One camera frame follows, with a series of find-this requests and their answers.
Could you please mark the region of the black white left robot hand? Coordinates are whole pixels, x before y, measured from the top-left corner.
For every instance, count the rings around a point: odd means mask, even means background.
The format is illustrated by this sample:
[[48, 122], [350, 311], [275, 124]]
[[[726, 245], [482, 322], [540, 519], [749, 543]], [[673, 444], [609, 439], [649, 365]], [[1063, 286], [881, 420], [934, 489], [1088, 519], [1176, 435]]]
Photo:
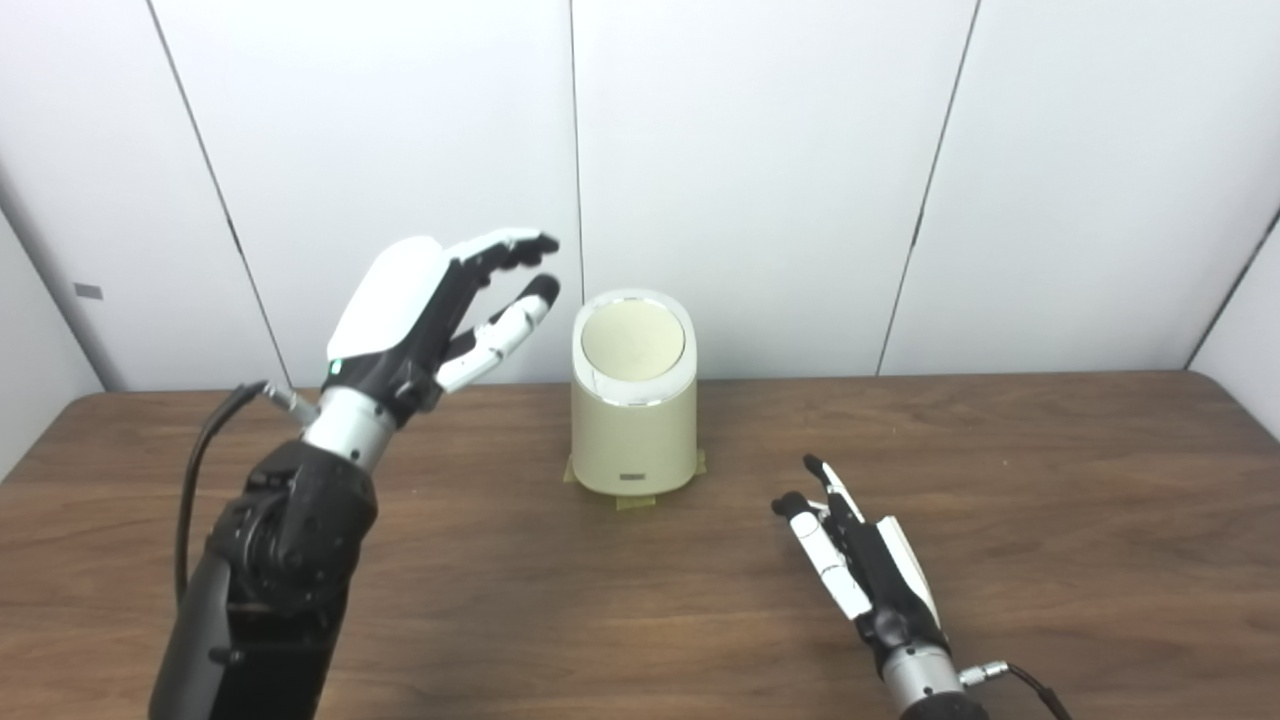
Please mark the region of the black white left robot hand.
[[539, 266], [561, 247], [536, 229], [504, 228], [449, 247], [430, 237], [378, 255], [326, 346], [323, 389], [353, 389], [403, 427], [498, 368], [547, 318], [558, 279], [543, 273], [517, 299], [466, 332], [460, 324], [499, 272]]

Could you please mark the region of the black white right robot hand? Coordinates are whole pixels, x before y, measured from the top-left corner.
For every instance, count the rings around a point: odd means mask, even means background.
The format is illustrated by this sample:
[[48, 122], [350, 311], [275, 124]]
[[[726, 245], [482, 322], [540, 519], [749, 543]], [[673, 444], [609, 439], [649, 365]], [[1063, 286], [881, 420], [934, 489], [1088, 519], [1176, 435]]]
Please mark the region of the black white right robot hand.
[[856, 629], [878, 673], [908, 647], [950, 652], [936, 603], [918, 559], [892, 515], [868, 521], [835, 469], [813, 454], [803, 465], [826, 492], [814, 503], [799, 492], [774, 498], [822, 585]]

